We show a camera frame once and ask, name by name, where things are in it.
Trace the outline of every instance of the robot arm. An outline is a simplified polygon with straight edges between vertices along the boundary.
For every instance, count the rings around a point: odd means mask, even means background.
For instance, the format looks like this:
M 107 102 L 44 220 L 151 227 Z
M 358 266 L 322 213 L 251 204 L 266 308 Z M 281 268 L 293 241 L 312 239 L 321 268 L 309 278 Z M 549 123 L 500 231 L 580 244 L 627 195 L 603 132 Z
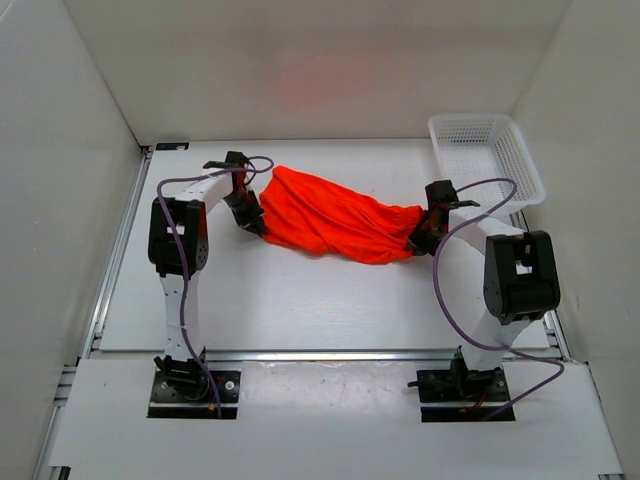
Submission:
M 460 202 L 448 180 L 434 182 L 426 191 L 428 210 L 409 237 L 409 246 L 417 255 L 435 255 L 449 227 L 455 228 L 477 215 L 457 210 L 477 204 Z M 465 342 L 449 372 L 417 382 L 435 392 L 434 398 L 439 401 L 473 398 L 500 383 L 507 348 L 533 321 L 560 302 L 553 248 L 546 232 L 523 232 L 489 217 L 458 230 L 458 236 L 485 256 L 486 310 L 470 337 L 479 344 L 502 349 L 486 350 Z
M 239 168 L 249 160 L 240 152 L 228 152 L 225 162 L 204 165 L 205 174 L 211 168 Z M 175 239 L 165 214 L 156 198 L 151 208 L 149 260 L 156 266 L 165 297 L 167 343 L 164 358 L 156 365 L 168 384 L 183 393 L 196 395 L 202 387 L 202 372 L 184 342 L 184 334 L 194 352 L 204 361 L 205 346 L 198 319 L 198 280 L 207 263 L 209 241 L 207 214 L 220 202 L 231 208 L 240 228 L 261 236 L 266 228 L 257 197 L 245 183 L 246 172 L 225 173 L 192 183 L 175 197 L 165 198 L 171 218 L 177 226 L 188 267 L 184 325 L 181 325 L 180 303 L 184 293 L 183 267 Z
M 469 211 L 455 211 L 450 227 L 473 216 Z M 484 345 L 511 347 L 524 329 L 560 302 L 551 239 L 546 232 L 524 232 L 491 217 L 458 232 L 459 238 L 485 257 L 483 293 L 487 308 L 471 338 Z M 469 370 L 499 368 L 505 353 L 469 343 L 462 346 Z

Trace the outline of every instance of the red cloth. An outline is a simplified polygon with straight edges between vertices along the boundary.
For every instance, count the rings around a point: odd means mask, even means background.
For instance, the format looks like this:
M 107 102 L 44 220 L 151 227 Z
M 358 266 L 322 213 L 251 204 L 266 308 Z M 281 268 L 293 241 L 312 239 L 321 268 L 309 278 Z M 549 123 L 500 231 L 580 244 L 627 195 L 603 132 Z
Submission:
M 422 207 L 382 205 L 319 177 L 278 166 L 260 195 L 267 234 L 276 245 L 316 255 L 338 253 L 368 264 L 411 256 L 407 238 Z

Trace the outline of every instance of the white basket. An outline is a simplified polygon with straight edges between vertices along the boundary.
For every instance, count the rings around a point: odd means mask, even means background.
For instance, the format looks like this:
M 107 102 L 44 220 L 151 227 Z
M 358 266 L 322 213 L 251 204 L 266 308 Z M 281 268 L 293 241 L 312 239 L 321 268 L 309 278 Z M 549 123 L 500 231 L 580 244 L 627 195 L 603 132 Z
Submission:
M 516 122 L 507 115 L 452 114 L 429 120 L 431 141 L 443 178 L 461 188 L 478 180 L 507 177 L 518 184 L 516 196 L 501 213 L 515 213 L 545 197 L 538 171 Z M 475 200 L 483 210 L 505 198 L 511 187 L 494 183 L 471 188 L 461 200 Z

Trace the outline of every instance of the white table surface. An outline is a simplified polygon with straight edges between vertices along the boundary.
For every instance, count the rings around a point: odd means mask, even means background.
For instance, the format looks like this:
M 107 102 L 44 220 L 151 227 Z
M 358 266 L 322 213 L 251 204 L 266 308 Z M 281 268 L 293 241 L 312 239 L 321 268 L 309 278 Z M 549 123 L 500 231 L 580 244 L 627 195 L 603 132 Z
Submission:
M 156 184 L 193 176 L 228 150 L 267 155 L 276 164 L 319 175 L 387 204 L 426 206 L 424 187 L 439 178 L 431 141 L 326 140 L 196 142 L 185 151 L 157 151 L 142 192 L 111 299 L 101 350 L 162 350 L 164 298 L 147 259 L 150 205 Z M 257 192 L 271 174 L 253 182 Z M 169 185 L 166 195 L 182 185 Z M 208 216 L 210 256 L 199 290 L 208 349 L 453 349 L 459 337 L 440 312 L 431 258 L 385 266 L 327 255 L 312 257 L 269 245 L 240 230 L 221 204 Z M 483 257 L 461 240 L 441 264 L 445 298 L 472 332 L 484 310 Z M 542 322 L 525 330 L 520 348 L 548 347 Z
M 512 395 L 552 368 L 506 363 Z M 150 357 L 83 360 L 50 464 L 71 467 L 70 480 L 596 480 L 621 472 L 584 365 L 567 365 L 517 404 L 515 422 L 456 424 L 420 422 L 417 395 L 402 392 L 411 364 L 245 364 L 234 421 L 146 418 L 154 370 Z

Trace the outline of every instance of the purple cable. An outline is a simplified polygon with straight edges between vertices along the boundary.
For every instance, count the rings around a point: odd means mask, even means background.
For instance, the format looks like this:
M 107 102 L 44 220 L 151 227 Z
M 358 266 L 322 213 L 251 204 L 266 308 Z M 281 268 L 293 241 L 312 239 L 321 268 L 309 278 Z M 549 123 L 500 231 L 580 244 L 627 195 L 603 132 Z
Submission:
M 271 170 L 274 166 L 273 160 L 269 157 L 264 157 L 261 155 L 255 157 L 248 157 L 248 160 L 266 160 L 269 162 L 269 166 L 263 169 L 255 169 L 255 168 L 225 168 L 222 170 L 216 170 L 215 172 L 209 173 L 207 175 L 200 175 L 197 177 L 187 177 L 187 178 L 167 178 L 158 183 L 156 187 L 156 193 L 158 196 L 158 202 L 160 203 L 160 207 L 162 208 L 162 212 L 164 213 L 165 218 L 167 219 L 167 224 L 171 229 L 171 234 L 173 235 L 173 239 L 176 242 L 176 246 L 178 248 L 178 255 L 180 256 L 180 263 L 182 264 L 182 278 L 183 278 L 183 287 L 182 287 L 182 297 L 180 298 L 180 329 L 182 331 L 182 338 L 184 340 L 184 344 L 187 346 L 187 350 L 189 350 L 189 354 L 193 358 L 193 360 L 198 364 L 203 373 L 207 376 L 209 381 L 209 385 L 211 385 L 211 389 L 213 390 L 213 402 L 216 405 L 216 409 L 218 410 L 218 418 L 222 416 L 222 410 L 220 408 L 220 395 L 218 393 L 218 387 L 216 386 L 216 382 L 213 379 L 213 375 L 209 371 L 209 368 L 206 364 L 200 360 L 198 354 L 194 351 L 191 346 L 191 342 L 189 341 L 189 336 L 187 335 L 187 330 L 185 328 L 185 318 L 184 318 L 184 306 L 187 301 L 187 291 L 189 289 L 189 266 L 187 264 L 187 256 L 184 253 L 184 247 L 182 245 L 182 241 L 180 240 L 180 234 L 178 233 L 178 228 L 176 227 L 173 218 L 171 218 L 171 212 L 169 211 L 169 207 L 167 207 L 167 202 L 162 195 L 162 187 L 169 183 L 183 183 L 183 182 L 199 182 L 200 180 L 206 180 L 207 178 L 219 177 L 220 175 L 224 175 L 226 173 L 240 173 L 240 172 L 248 172 L 255 174 L 258 173 L 266 173 Z
M 451 315 L 451 312 L 449 312 L 449 309 L 447 308 L 447 305 L 444 302 L 444 298 L 442 296 L 442 291 L 440 290 L 440 279 L 438 277 L 438 266 L 440 264 L 440 256 L 442 255 L 442 250 L 443 250 L 445 244 L 447 243 L 447 241 L 449 241 L 449 239 L 451 237 L 453 237 L 458 231 L 462 230 L 464 227 L 466 227 L 468 225 L 471 225 L 473 223 L 478 223 L 481 220 L 484 220 L 489 215 L 491 215 L 493 212 L 495 212 L 499 208 L 503 207 L 506 203 L 508 203 L 515 196 L 516 191 L 518 189 L 518 185 L 516 184 L 516 182 L 514 182 L 510 178 L 492 178 L 492 179 L 488 179 L 488 180 L 480 180 L 479 182 L 471 183 L 471 184 L 466 185 L 466 186 L 464 186 L 464 187 L 462 187 L 462 188 L 457 190 L 457 192 L 459 193 L 459 192 L 462 192 L 464 190 L 467 190 L 468 188 L 475 187 L 477 185 L 483 185 L 483 184 L 486 184 L 486 183 L 494 183 L 494 182 L 506 182 L 506 183 L 509 183 L 511 185 L 511 187 L 512 187 L 511 188 L 511 192 L 509 193 L 509 195 L 507 195 L 503 200 L 501 200 L 498 204 L 496 204 L 493 207 L 491 207 L 485 213 L 482 213 L 482 214 L 478 215 L 477 217 L 473 217 L 473 218 L 471 218 L 469 220 L 465 220 L 460 225 L 458 225 L 458 226 L 454 227 L 453 229 L 451 229 L 449 231 L 449 233 L 447 233 L 444 236 L 444 238 L 440 242 L 440 245 L 438 245 L 438 248 L 436 249 L 436 254 L 434 255 L 434 258 L 433 258 L 433 288 L 435 289 L 436 299 L 438 300 L 438 304 L 440 305 L 440 308 L 442 309 L 442 313 L 444 314 L 445 318 L 447 319 L 447 321 L 449 322 L 451 327 L 453 327 L 453 329 L 458 333 L 458 335 L 460 335 L 466 342 L 468 342 L 469 344 L 473 345 L 474 347 L 479 348 L 481 350 L 487 350 L 487 351 L 490 351 L 490 352 L 497 352 L 497 351 L 502 351 L 503 350 L 505 352 L 513 353 L 514 355 L 516 355 L 518 357 L 521 357 L 521 358 L 524 358 L 526 360 L 534 360 L 536 362 L 546 363 L 548 365 L 555 365 L 556 367 L 558 367 L 558 371 L 556 373 L 554 373 L 553 375 L 551 375 L 549 378 L 543 380 L 540 383 L 537 383 L 536 385 L 531 387 L 526 392 L 518 395 L 513 400 L 505 403 L 504 405 L 502 405 L 497 410 L 494 410 L 489 415 L 485 416 L 482 420 L 488 420 L 488 419 L 498 415 L 499 413 L 503 412 L 504 410 L 512 407 L 515 403 L 519 402 L 523 398 L 531 395 L 536 390 L 538 390 L 538 389 L 544 387 L 545 385 L 551 383 L 552 381 L 554 381 L 556 378 L 558 378 L 560 375 L 562 375 L 564 373 L 564 370 L 565 370 L 564 364 L 562 364 L 560 362 L 557 362 L 555 360 L 549 360 L 548 358 L 535 357 L 533 355 L 529 355 L 529 354 L 520 352 L 519 350 L 515 350 L 515 349 L 513 349 L 511 347 L 508 347 L 506 345 L 497 345 L 497 346 L 496 345 L 485 345 L 483 343 L 480 343 L 480 342 L 476 341 L 475 339 L 473 339 L 469 335 L 467 335 L 467 333 L 460 327 L 460 325 L 458 325 L 458 323 L 455 321 L 455 319 Z

